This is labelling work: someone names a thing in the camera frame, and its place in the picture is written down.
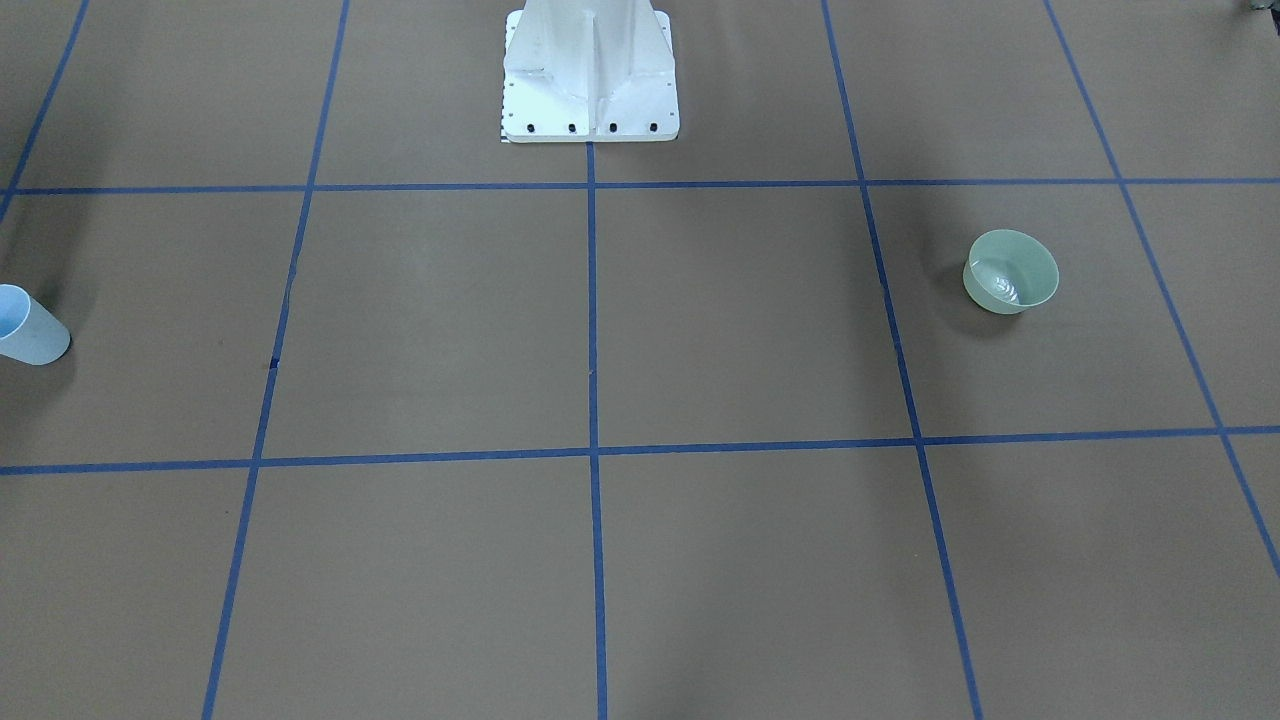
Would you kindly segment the light green bowl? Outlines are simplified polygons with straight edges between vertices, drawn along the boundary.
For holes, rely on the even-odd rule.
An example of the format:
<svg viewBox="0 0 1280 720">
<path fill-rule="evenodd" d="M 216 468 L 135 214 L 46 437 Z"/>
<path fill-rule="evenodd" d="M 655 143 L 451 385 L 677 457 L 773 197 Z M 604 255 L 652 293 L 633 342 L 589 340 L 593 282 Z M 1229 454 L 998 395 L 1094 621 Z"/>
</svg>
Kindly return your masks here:
<svg viewBox="0 0 1280 720">
<path fill-rule="evenodd" d="M 1016 315 L 1048 302 L 1059 284 L 1060 269 L 1053 255 L 1020 231 L 980 234 L 963 266 L 963 286 L 969 299 L 1000 315 Z"/>
</svg>

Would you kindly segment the light blue cup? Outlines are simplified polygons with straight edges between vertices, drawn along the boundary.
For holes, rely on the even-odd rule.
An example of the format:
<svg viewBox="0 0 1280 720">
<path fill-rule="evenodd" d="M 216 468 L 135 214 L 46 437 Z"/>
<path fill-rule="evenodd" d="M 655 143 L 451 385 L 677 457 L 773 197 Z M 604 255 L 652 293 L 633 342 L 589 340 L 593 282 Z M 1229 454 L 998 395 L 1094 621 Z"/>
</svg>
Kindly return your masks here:
<svg viewBox="0 0 1280 720">
<path fill-rule="evenodd" d="M 1 355 L 32 366 L 55 363 L 70 332 L 26 290 L 1 284 Z"/>
</svg>

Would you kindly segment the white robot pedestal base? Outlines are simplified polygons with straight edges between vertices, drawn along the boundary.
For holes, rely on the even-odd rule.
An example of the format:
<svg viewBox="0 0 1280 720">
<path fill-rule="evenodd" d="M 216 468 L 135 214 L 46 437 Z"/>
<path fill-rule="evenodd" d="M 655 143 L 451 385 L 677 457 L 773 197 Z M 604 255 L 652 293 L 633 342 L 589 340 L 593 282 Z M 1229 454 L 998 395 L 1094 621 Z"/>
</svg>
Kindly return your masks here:
<svg viewBox="0 0 1280 720">
<path fill-rule="evenodd" d="M 645 143 L 678 137 L 669 14 L 649 1 L 526 1 L 504 22 L 500 138 Z"/>
</svg>

